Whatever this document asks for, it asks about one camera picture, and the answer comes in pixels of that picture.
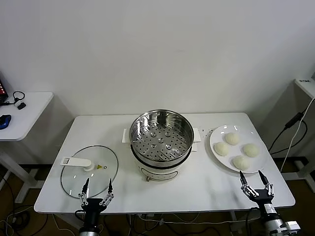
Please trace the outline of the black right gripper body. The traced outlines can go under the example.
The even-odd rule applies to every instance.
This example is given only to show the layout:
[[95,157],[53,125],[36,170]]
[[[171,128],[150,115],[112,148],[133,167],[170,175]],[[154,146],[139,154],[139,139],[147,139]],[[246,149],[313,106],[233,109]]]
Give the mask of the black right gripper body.
[[266,189],[256,189],[258,195],[253,198],[253,201],[262,206],[264,204],[271,204],[273,199],[273,194],[269,193]]

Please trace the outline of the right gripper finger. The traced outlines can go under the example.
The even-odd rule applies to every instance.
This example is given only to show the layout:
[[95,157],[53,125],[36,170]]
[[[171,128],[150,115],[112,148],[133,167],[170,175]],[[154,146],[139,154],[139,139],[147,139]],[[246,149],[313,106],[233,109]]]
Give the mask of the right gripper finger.
[[261,170],[258,171],[259,176],[261,178],[262,183],[265,186],[265,190],[267,190],[267,195],[268,196],[274,196],[274,187],[273,184],[271,184],[269,182],[269,180],[267,179],[267,177],[262,173]]
[[251,187],[248,185],[247,180],[244,176],[244,174],[242,173],[242,171],[239,171],[240,173],[240,181],[241,181],[241,189],[242,191],[248,196],[248,197],[257,197],[258,193]]

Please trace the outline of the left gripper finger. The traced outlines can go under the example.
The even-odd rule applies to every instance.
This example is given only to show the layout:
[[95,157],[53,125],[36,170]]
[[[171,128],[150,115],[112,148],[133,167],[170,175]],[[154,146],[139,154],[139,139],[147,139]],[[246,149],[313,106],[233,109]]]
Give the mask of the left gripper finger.
[[89,178],[87,178],[85,184],[83,185],[81,193],[78,194],[81,206],[88,205],[88,201],[87,201],[88,185],[89,185]]
[[110,202],[113,200],[114,194],[113,194],[113,186],[112,186],[112,179],[109,180],[109,185],[107,189],[106,196],[102,199],[102,201],[99,203],[100,206],[108,206]]

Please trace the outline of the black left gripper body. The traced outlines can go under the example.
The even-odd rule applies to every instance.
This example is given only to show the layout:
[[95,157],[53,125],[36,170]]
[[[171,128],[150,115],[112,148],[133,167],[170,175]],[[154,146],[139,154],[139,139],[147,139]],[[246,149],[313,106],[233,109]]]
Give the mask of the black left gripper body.
[[88,212],[97,212],[101,213],[103,211],[102,198],[87,198],[86,201],[82,205],[82,210],[85,213]]

